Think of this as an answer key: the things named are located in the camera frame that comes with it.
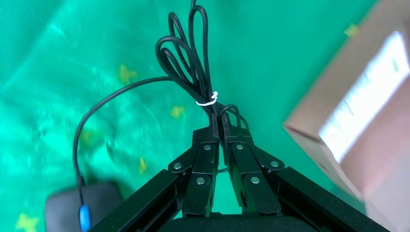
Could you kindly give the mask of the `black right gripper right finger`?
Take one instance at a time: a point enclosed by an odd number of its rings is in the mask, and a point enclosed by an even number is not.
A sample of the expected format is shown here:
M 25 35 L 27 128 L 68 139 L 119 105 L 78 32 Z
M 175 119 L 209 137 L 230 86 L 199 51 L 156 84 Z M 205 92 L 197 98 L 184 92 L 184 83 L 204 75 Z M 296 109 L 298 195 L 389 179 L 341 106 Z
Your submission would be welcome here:
M 224 161 L 252 232 L 383 232 L 385 228 L 255 145 L 221 117 Z

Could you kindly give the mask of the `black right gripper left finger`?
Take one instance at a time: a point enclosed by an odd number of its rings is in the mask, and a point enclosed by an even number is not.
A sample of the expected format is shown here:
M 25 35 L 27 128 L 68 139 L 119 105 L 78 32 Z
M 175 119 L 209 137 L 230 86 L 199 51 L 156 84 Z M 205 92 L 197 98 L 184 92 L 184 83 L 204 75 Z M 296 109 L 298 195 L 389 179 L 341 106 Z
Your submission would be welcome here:
M 191 147 L 91 228 L 93 232 L 158 232 L 178 212 L 207 217 L 212 208 L 219 161 L 215 114 L 195 130 Z

